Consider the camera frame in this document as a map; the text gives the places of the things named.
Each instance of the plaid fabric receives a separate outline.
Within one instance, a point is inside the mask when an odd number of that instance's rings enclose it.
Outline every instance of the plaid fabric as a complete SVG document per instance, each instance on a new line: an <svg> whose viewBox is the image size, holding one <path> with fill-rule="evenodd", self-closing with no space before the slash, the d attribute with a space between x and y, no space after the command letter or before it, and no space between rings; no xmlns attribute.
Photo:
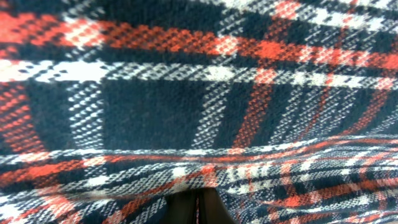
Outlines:
<svg viewBox="0 0 398 224"><path fill-rule="evenodd" d="M398 220L395 0L0 0L0 223Z"/></svg>

